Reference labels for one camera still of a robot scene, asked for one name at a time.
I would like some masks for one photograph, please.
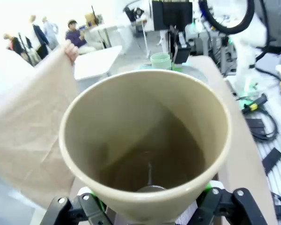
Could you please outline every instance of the yellow tape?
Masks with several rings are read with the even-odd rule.
[[[252,104],[252,105],[250,106],[251,111],[254,111],[254,110],[256,110],[257,108],[258,108],[258,105],[257,105],[256,103],[254,103],[254,104]]]

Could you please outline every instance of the gray wall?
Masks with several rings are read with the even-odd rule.
[[[260,1],[255,1],[255,11],[263,18]],[[270,34],[277,40],[276,44],[281,46],[281,0],[264,0],[266,4]]]

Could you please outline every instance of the cup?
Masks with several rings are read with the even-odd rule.
[[[138,70],[89,87],[59,131],[70,170],[132,223],[175,219],[227,157],[230,115],[203,82],[170,70]],[[142,192],[144,187],[160,187]]]
[[[154,69],[171,69],[172,67],[170,55],[167,53],[156,53],[150,57],[150,60]]]

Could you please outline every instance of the bolt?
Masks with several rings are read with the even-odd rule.
[[[89,196],[88,195],[85,195],[84,197],[82,197],[84,200],[88,200],[89,199]]]
[[[237,194],[238,194],[239,196],[243,196],[243,195],[244,195],[244,192],[241,191],[241,190],[239,190],[239,191],[237,191]]]
[[[58,199],[58,203],[59,204],[62,204],[62,203],[64,203],[65,202],[65,198],[60,198],[60,199]]]
[[[217,189],[212,189],[212,193],[214,193],[215,195],[217,195],[219,193],[219,190]]]

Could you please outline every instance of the brown cloth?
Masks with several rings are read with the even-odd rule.
[[[35,75],[0,95],[0,178],[45,208],[55,196],[69,195],[73,184],[58,131],[77,95],[63,47],[38,64]]]

